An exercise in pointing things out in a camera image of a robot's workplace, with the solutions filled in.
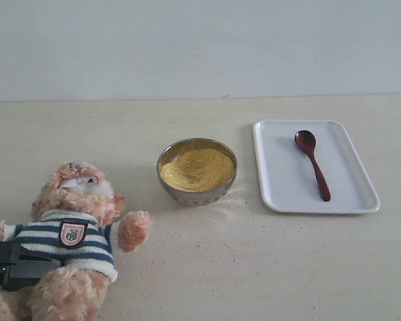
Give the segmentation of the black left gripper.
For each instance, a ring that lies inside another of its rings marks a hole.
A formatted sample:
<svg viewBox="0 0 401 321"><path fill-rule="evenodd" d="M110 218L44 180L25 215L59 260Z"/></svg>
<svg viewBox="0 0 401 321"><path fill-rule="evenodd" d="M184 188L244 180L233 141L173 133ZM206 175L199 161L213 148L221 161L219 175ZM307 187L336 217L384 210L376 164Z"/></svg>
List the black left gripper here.
<svg viewBox="0 0 401 321"><path fill-rule="evenodd" d="M30 251L15 241L0 242L0 286L19 290L62 266L62 261Z"/></svg>

